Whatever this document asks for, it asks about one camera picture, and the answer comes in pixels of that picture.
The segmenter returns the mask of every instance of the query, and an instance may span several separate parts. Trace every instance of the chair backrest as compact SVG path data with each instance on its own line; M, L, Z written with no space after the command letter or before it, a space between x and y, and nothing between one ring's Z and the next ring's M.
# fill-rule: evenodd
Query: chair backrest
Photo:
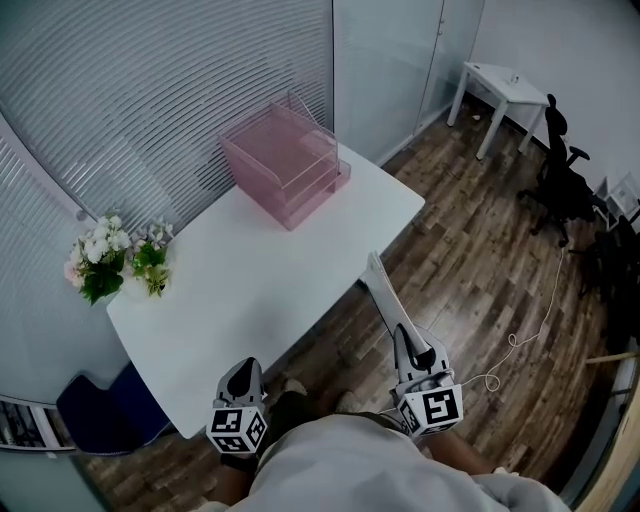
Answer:
M109 392L78 375L57 402L71 439L86 453L121 455L140 447L138 434L111 400Z
M567 146L562 137L567 134L567 120L556 108L556 98L553 94L547 94L547 99L549 100L549 106L544 112L549 132L547 161L550 167L564 166L567 162Z
M109 387L109 395L141 445L149 444L170 424L133 363L120 372Z

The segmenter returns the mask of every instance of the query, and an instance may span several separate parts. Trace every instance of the wooden floor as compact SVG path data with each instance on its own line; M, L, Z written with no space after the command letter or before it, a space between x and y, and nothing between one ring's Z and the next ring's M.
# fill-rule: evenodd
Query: wooden floor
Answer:
M481 121L471 118L475 113ZM542 209L515 197L535 183L542 152L530 144L520 155L521 135L503 124L478 162L475 152L489 122L482 106L465 104L454 128L437 121L388 165L426 205L383 261L411 318L447 347L458 382L499 361L509 333L522 340L537 332L560 259L553 228L529 233ZM596 226L574 221L568 228L569 247L581 248ZM578 300L579 285L579 256L566 254L540 337L497 371L497 392L489 393L482 379L463 388L465 420L457 427L487 457L551 485L549 475L563 473L558 461L569 457L563 467L575 466L588 441L574 429L581 417L597 418L601 404L593 414L584 409L593 384L604 386L606 399L611 382L602 373L608 370L583 364L605 353L599 338L604 310L593 294ZM356 286L269 373L272 391L295 377L327 407L352 389L362 409L371 411L390 403L396 383L389 335ZM191 510L210 498L217 459L203 436L178 435L128 457L81 457L115 509L155 512Z

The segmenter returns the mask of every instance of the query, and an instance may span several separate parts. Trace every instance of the white table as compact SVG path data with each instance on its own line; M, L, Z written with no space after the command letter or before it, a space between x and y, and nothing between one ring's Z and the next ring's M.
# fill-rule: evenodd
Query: white table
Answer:
M525 150L527 144L529 143L529 140L531 140L531 136L536 131L538 124L540 124L540 121L542 120L542 114L544 112L544 107L549 106L547 97L540 91L538 91L538 89L536 89L533 85L527 82L527 80L522 75L518 74L517 83L511 83L511 78L513 75L514 71L512 69L502 66L494 66L492 64L479 64L476 62L464 63L462 76L460 77L460 83L458 84L458 91L456 92L456 97L453 100L453 105L451 106L451 112L449 113L447 124L449 126L453 126L453 124L456 122L456 117L458 116L458 111L460 110L460 104L462 103L464 91L467 88L469 76L475 78L478 82L480 82L493 94L495 94L500 100L500 104L493 114L491 126L489 127L489 130L487 131L487 134L482 141L482 145L480 146L480 149L476 154L476 158L478 160L482 160L486 155L487 149L489 148L493 137L498 131L498 126L500 126L502 118L507 112L507 107L510 103L520 105L534 105L536 107L531 117L527 135L518 147L518 151L520 151L521 153Z
M207 420L218 381L249 356L271 366L384 251L424 199L344 146L350 181L289 232L238 187L169 247L161 299L107 307L145 384L184 437Z

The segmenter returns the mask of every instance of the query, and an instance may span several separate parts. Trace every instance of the person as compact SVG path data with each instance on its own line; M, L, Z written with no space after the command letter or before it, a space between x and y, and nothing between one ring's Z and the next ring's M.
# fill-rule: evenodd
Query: person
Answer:
M215 501L198 512L566 512L544 485L488 462L453 431L427 436L434 460L386 417L355 413L345 393L324 416L288 380L271 408L255 474L223 466Z

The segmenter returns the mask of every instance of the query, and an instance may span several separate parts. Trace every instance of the shoe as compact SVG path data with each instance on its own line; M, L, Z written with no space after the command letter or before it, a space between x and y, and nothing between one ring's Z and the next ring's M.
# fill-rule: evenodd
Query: shoe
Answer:
M336 412L338 414L354 413L360 410L360 402L351 391L345 391L338 398Z
M307 396L307 389L304 387L302 382L296 379L287 379L284 383L284 387L282 391L286 393L287 391L293 391L294 393L299 393L303 396Z

